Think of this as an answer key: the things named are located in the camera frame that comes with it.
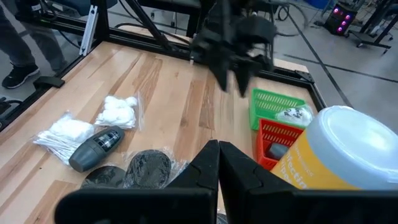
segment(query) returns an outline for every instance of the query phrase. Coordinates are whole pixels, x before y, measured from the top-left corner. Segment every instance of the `green basket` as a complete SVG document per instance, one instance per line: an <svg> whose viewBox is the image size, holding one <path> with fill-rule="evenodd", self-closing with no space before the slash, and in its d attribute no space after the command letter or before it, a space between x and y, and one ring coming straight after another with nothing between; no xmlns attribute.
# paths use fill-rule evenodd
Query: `green basket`
<svg viewBox="0 0 398 224"><path fill-rule="evenodd" d="M280 123L289 124L299 128L305 128L303 126L297 126L283 121L278 121L275 116L278 112L284 109L293 108L296 106L304 105L305 101L289 97L271 91L265 91L258 88L253 89L251 92L251 104L249 109L250 114L250 127L253 130L259 129L259 119L266 118Z"/></svg>

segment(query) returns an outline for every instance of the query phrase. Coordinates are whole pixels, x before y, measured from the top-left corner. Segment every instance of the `concrete floor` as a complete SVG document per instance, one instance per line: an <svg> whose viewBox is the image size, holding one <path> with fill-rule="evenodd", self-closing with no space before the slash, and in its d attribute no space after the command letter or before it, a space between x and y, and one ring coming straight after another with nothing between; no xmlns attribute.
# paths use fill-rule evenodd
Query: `concrete floor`
<svg viewBox="0 0 398 224"><path fill-rule="evenodd" d="M303 1L296 1L296 3L302 7L312 22L319 17L318 9ZM145 7L144 10L150 13L152 9ZM298 26L302 26L303 19L299 12L291 9L290 13ZM359 15L361 18L370 16L366 12L361 12ZM29 35L26 35L24 28L10 14L7 16L30 46L37 65L41 69L41 75L53 75L49 64L34 41ZM121 22L136 23L129 18L119 4L108 10L108 16L110 26ZM154 20L168 26L172 16L172 12L156 12ZM184 35L188 16L178 14L177 18L177 29L160 25L157 27L167 32ZM280 32L286 34L297 32L289 19L284 22L277 21L276 24ZM54 32L65 57L68 61L74 60L78 56L78 49L66 42L57 31ZM357 48L354 37L346 39L334 36L323 28L309 27L303 33L311 47L301 36L278 36L275 39L275 57L307 66L328 106L351 105L356 110L378 119L398 133L398 119L396 119L398 112L398 73L396 72L398 70L398 63L396 63L398 48L396 42L398 40L388 42L392 48L383 55L384 49L366 45ZM392 29L391 33L398 35L398 30ZM67 34L67 36L76 42L74 35ZM2 68L0 78L3 78L9 73L11 65L8 57L2 52L0 52L0 66ZM23 100L34 91L33 80L35 79L30 78L28 82L15 90L6 90L0 87L0 96Z"/></svg>

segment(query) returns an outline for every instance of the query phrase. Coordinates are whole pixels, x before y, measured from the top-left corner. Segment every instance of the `red plastic basket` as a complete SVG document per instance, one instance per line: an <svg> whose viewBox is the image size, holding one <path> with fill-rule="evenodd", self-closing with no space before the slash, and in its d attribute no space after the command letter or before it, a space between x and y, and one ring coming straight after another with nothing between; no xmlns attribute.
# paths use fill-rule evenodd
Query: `red plastic basket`
<svg viewBox="0 0 398 224"><path fill-rule="evenodd" d="M256 160L266 170L271 170L278 160L266 157L266 152L273 142L290 147L304 129L278 123L268 119L259 120L259 131L256 140Z"/></svg>

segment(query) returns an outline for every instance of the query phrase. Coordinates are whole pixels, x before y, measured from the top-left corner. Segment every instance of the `white container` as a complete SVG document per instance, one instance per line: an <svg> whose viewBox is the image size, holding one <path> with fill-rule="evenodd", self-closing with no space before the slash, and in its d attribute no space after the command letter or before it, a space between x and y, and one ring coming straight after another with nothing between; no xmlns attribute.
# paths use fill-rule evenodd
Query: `white container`
<svg viewBox="0 0 398 224"><path fill-rule="evenodd" d="M345 106L319 112L271 172L300 189L398 189L398 136Z"/></svg>

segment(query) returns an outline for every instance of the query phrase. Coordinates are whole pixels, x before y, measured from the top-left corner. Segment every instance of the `wooden table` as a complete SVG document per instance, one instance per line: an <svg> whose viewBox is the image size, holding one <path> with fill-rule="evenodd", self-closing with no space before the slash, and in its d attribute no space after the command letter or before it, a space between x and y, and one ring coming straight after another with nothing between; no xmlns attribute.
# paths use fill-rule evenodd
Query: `wooden table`
<svg viewBox="0 0 398 224"><path fill-rule="evenodd" d="M278 66L304 70L277 61ZM105 96L126 98L140 91L145 127L126 137L104 162L123 166L125 153L169 147L177 159L192 160L210 139L232 142L252 157L249 98L241 98L230 76L229 92L220 91L206 67L121 45L101 43L0 135L0 223L52 223L53 209L65 194L80 187L87 173L62 164L32 138L66 111L93 122ZM255 78L258 87L304 99L304 88Z"/></svg>

